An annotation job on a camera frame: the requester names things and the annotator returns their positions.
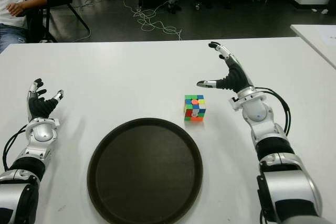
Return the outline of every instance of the person's arm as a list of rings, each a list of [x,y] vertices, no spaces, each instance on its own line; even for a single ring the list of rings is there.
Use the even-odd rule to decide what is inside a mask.
[[[47,4],[47,0],[26,0],[19,3],[10,3],[6,9],[13,16],[18,16],[26,9],[31,9],[38,6],[44,6]]]

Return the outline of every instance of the jeans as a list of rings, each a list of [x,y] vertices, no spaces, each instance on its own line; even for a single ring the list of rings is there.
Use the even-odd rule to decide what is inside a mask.
[[[10,44],[26,43],[26,30],[16,26],[0,24],[0,54]]]

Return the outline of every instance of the rubik's cube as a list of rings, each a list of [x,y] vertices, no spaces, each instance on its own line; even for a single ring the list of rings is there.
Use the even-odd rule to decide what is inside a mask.
[[[205,114],[205,100],[203,95],[186,94],[184,106],[184,120],[203,121]]]

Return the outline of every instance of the chair leg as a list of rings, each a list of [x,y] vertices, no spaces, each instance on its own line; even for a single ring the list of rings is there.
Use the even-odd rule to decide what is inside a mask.
[[[47,7],[47,18],[46,18],[46,29],[49,32],[49,23],[50,23],[50,7]]]
[[[85,26],[87,31],[90,31],[90,28],[88,27],[88,25],[84,22],[84,20],[78,15],[78,13],[75,11],[75,9],[68,4],[68,7],[70,8],[70,10],[74,13],[74,15],[79,19],[79,21]]]
[[[50,40],[52,40],[54,43],[57,43],[58,41],[54,38],[54,36],[49,32],[49,31],[47,31],[46,30],[46,39],[50,39]]]

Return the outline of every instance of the person's hand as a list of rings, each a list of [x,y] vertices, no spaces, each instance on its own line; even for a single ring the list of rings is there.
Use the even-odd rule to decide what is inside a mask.
[[[21,3],[10,3],[6,6],[6,9],[12,16],[18,16],[24,11],[24,8]]]

